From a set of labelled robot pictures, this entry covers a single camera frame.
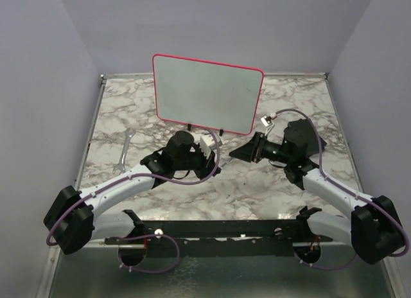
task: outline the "table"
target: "table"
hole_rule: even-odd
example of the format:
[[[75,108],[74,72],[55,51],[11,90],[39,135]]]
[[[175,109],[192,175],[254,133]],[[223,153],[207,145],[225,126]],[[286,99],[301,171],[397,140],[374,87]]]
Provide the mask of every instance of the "table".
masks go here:
[[[271,166],[267,160],[249,164],[231,160],[228,156],[231,150],[249,141],[255,131],[265,130],[260,122],[262,116],[285,108],[300,109],[312,118],[320,135],[328,143],[324,153],[324,169],[352,188],[358,188],[325,80],[318,77],[266,76],[251,135],[224,133],[222,136],[221,174],[197,186],[163,184],[129,198],[107,213],[132,209],[143,220],[287,219],[293,218],[302,207],[308,205],[340,214],[319,197],[290,184],[283,171]],[[280,116],[270,140],[280,143],[287,122],[299,118],[297,114]],[[186,130],[184,125],[161,121],[157,117],[151,76],[108,79],[81,188],[114,177],[112,168],[118,162],[125,139],[124,131],[128,127],[137,132],[128,149],[126,169],[165,146],[176,131]],[[202,132],[202,129],[193,129],[196,140]],[[193,175],[189,177],[191,180],[197,179]]]

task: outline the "marble tabletop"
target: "marble tabletop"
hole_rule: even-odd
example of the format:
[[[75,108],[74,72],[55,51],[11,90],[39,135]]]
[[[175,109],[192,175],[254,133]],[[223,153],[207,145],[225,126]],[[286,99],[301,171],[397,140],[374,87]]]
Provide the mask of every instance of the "marble tabletop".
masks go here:
[[[266,76],[261,90],[254,129],[249,136],[224,133],[221,174],[196,186],[166,183],[139,193],[109,209],[117,213],[132,209],[143,220],[251,220],[293,218],[305,205],[341,215],[321,198],[290,184],[281,169],[267,160],[258,164],[231,159],[228,153],[244,145],[255,131],[264,132],[260,118],[280,109],[295,108],[309,115],[327,142],[324,169],[352,188],[358,189],[337,117],[321,78]],[[280,143],[288,121],[297,114],[276,119],[270,140]],[[126,170],[167,143],[186,126],[161,121],[155,113],[153,79],[147,76],[107,80],[80,188],[113,178],[126,128],[136,129],[126,159]],[[198,140],[202,129],[192,131]],[[197,178],[191,174],[187,180]]]

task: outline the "gray wall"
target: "gray wall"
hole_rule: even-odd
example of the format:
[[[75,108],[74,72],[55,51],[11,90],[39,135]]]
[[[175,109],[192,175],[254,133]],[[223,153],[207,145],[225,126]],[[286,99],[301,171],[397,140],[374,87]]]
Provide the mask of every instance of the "gray wall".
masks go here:
[[[0,297],[34,297],[42,218],[80,164],[99,73],[60,0],[0,0]]]
[[[362,186],[411,234],[411,0],[372,0],[330,75]],[[411,254],[397,260],[411,297]]]
[[[62,0],[101,73],[151,72],[167,53],[330,71],[370,0]]]

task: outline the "purple cable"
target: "purple cable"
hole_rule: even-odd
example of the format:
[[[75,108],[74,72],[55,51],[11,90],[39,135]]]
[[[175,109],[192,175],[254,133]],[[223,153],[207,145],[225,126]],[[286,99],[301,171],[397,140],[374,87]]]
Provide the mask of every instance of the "purple cable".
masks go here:
[[[297,253],[294,252],[294,256],[305,266],[308,267],[312,267],[314,269],[318,269],[318,270],[323,270],[323,271],[337,271],[337,270],[343,270],[345,268],[350,267],[352,264],[356,263],[358,261],[358,255],[355,254],[354,257],[347,262],[346,264],[342,265],[342,266],[338,266],[338,267],[323,267],[323,266],[316,266],[316,265],[310,265],[309,263],[306,263],[305,261],[303,261],[298,255]]]
[[[172,182],[172,183],[174,183],[174,184],[182,184],[183,186],[193,186],[193,185],[195,185],[195,184],[201,184],[202,182],[207,181],[208,179],[210,179],[210,178],[214,175],[214,173],[215,173],[216,170],[218,169],[218,164],[220,163],[220,147],[218,146],[218,140],[217,140],[217,137],[215,136],[214,132],[212,132],[212,131],[211,131],[210,129],[208,129],[208,128],[206,128],[206,130],[207,130],[207,131],[210,133],[210,135],[213,137],[214,143],[215,143],[215,145],[216,145],[216,151],[217,151],[215,166],[214,166],[214,168],[211,170],[211,173],[210,173],[208,176],[204,177],[203,179],[200,179],[200,180],[198,180],[198,181],[193,181],[193,182],[183,182],[183,181],[179,181],[179,180],[173,180],[173,179],[169,179],[169,178],[166,178],[166,177],[163,177],[163,176],[160,176],[160,175],[156,175],[156,174],[151,174],[151,173],[136,173],[136,174],[131,175],[131,178],[136,178],[136,177],[152,177],[152,178],[157,178],[157,179],[162,179],[162,180],[165,180],[165,181],[168,181],[168,182]],[[100,194],[101,192],[104,192],[104,191],[110,189],[111,187],[114,187],[114,186],[116,186],[117,184],[119,184],[119,183],[121,183],[121,182],[124,182],[124,181],[126,181],[126,180],[129,180],[129,178],[128,178],[128,177],[120,178],[120,179],[118,179],[118,180],[116,180],[116,181],[114,181],[114,182],[111,182],[110,184],[107,184],[106,186],[104,186],[104,187],[102,187],[102,188],[100,188],[100,189],[97,189],[94,193],[95,193],[96,195],[98,195],[98,194]],[[56,228],[60,225],[60,223],[62,223],[62,221],[64,220],[64,218],[65,218],[71,211],[73,211],[77,206],[79,206],[81,203],[85,202],[86,200],[88,200],[88,199],[90,199],[90,198],[92,198],[92,195],[91,195],[91,194],[89,194],[89,195],[81,198],[79,201],[75,202],[69,209],[67,209],[67,210],[62,214],[62,216],[61,216],[60,218],[58,218],[58,220],[56,221],[56,223],[55,223],[55,224],[52,226],[52,228],[50,229],[49,234],[47,235],[47,238],[46,238],[46,243],[47,243],[47,245],[49,245],[50,247],[57,245],[57,242],[51,242],[51,237],[53,237],[53,234],[54,234]],[[171,240],[172,240],[172,242],[175,244],[175,246],[176,246],[176,248],[177,248],[177,255],[178,255],[178,257],[179,257],[180,249],[179,249],[179,246],[177,245],[177,243],[175,242],[175,240],[173,240],[173,238],[171,238],[171,237],[169,237],[169,236],[167,236],[167,235],[163,235],[163,236],[164,236],[165,238],[167,238],[167,239],[171,239]],[[124,240],[134,240],[134,239],[137,239],[137,238],[132,238],[132,239],[122,238],[122,239],[124,239]]]
[[[312,120],[311,120],[307,115],[305,115],[305,113],[301,112],[300,110],[296,110],[296,109],[283,109],[283,110],[277,111],[275,114],[276,114],[276,115],[279,115],[279,114],[284,113],[284,112],[296,112],[296,113],[304,116],[304,118],[307,119],[308,123],[310,123],[311,127],[313,128],[314,133],[315,133],[315,137],[317,138],[317,144],[318,144],[318,146],[319,146],[319,171],[320,171],[321,175],[322,175],[328,182],[330,182],[332,185],[334,185],[334,186],[336,186],[337,188],[341,189],[342,191],[346,192],[348,195],[351,195],[352,197],[358,198],[359,200],[361,200],[361,201],[363,201],[363,202],[365,202],[365,203],[367,203],[367,204],[370,204],[373,208],[377,209],[380,213],[382,213],[387,219],[390,220],[390,222],[392,222],[392,223],[398,228],[399,232],[400,232],[401,235],[403,235],[403,237],[404,237],[405,247],[404,247],[404,249],[403,249],[400,253],[391,254],[390,256],[392,256],[392,257],[404,256],[404,255],[408,252],[408,250],[410,249],[410,240],[409,240],[409,238],[408,238],[407,233],[404,231],[403,227],[402,227],[393,217],[391,217],[391,216],[388,214],[388,212],[386,212],[386,211],[385,211],[384,209],[382,209],[380,206],[378,206],[378,205],[375,204],[374,202],[372,202],[372,201],[370,201],[370,200],[368,200],[368,199],[366,199],[366,198],[364,198],[364,197],[362,197],[362,196],[360,196],[360,195],[357,196],[357,194],[356,194],[355,192],[352,192],[350,189],[347,189],[345,186],[341,185],[339,182],[335,181],[335,180],[332,179],[330,176],[328,176],[326,173],[324,173],[324,170],[322,169],[322,146],[321,146],[321,139],[320,139],[320,135],[319,135],[319,133],[318,133],[318,131],[317,131],[317,128],[315,128],[314,123],[312,122]]]
[[[170,265],[167,268],[164,269],[159,269],[159,270],[148,270],[148,269],[140,269],[140,268],[136,268],[134,266],[127,266],[123,263],[123,261],[121,260],[121,256],[120,253],[118,254],[118,260],[120,262],[120,268],[125,267],[128,268],[129,270],[133,270],[133,271],[138,271],[138,272],[143,272],[145,274],[163,274],[165,272],[168,272],[170,270],[173,270],[180,262],[180,248],[179,245],[177,244],[177,242],[170,236],[168,235],[164,235],[164,234],[150,234],[150,235],[143,235],[143,236],[137,236],[137,237],[127,237],[127,238],[117,238],[118,240],[137,240],[137,239],[145,239],[145,238],[152,238],[152,237],[164,237],[169,239],[172,243],[174,243],[175,246],[175,250],[177,251],[177,255],[175,258],[175,261],[172,265]]]

